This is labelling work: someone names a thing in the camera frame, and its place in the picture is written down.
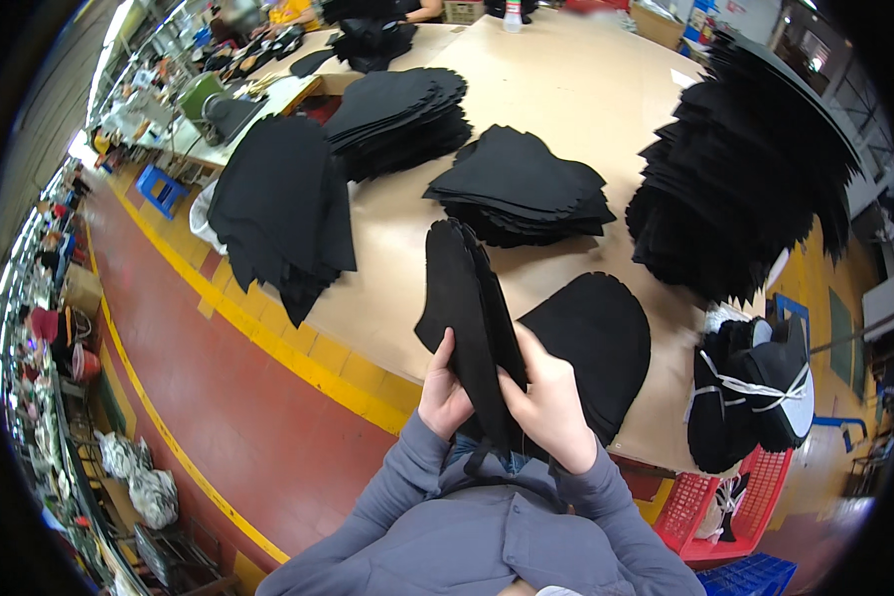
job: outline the stool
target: stool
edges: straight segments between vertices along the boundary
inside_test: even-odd
[[[154,195],[152,191],[160,181],[163,182],[164,186],[158,195]],[[139,180],[136,181],[136,190],[147,201],[155,205],[155,208],[162,215],[166,216],[167,220],[172,219],[171,209],[175,199],[189,195],[189,190],[186,187],[168,177],[167,173],[156,168],[153,164],[147,165],[142,175],[139,176]]]

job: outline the white string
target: white string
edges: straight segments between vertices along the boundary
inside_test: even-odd
[[[712,363],[712,359],[708,357],[708,354],[705,353],[704,350],[700,350],[699,354],[702,355],[705,363],[708,364],[708,367],[711,369],[712,374],[722,382],[724,387],[731,389],[732,391],[738,393],[744,393],[746,395],[759,395],[766,398],[776,398],[769,405],[762,408],[752,408],[751,411],[759,414],[764,411],[768,411],[771,408],[778,407],[783,401],[786,399],[804,399],[806,394],[808,393],[808,384],[805,382],[808,372],[809,372],[809,364],[805,363],[802,366],[802,369],[798,372],[798,375],[795,377],[795,380],[791,382],[791,386],[787,388],[787,391],[782,391],[781,389],[775,389],[774,387],[769,387],[767,385],[759,385],[757,383],[745,382],[739,378],[735,378],[734,376],[728,375],[720,375],[719,371],[715,369],[715,364]]]

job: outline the person's hand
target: person's hand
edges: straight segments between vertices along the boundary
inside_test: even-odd
[[[444,441],[450,441],[464,421],[474,413],[467,390],[447,368],[453,354],[453,329],[447,327],[441,346],[431,358],[424,389],[417,405],[417,416]]]
[[[573,365],[543,348],[533,332],[514,323],[530,382],[526,393],[500,371],[501,392],[523,432],[571,474],[588,472],[596,462],[596,436],[583,415]]]

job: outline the blue plastic stool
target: blue plastic stool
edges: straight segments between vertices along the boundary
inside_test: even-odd
[[[156,196],[152,193],[152,190],[160,180],[165,183],[165,186],[162,187],[159,195]],[[189,195],[189,190],[186,187],[176,182],[173,178],[168,177],[167,173],[156,168],[153,164],[147,165],[142,175],[139,176],[139,179],[136,181],[136,190],[148,202],[155,205],[155,208],[162,215],[166,216],[168,220],[172,219],[172,205],[175,204],[175,199]]]
[[[708,596],[778,596],[798,564],[763,552],[725,566],[699,571],[696,577]]]

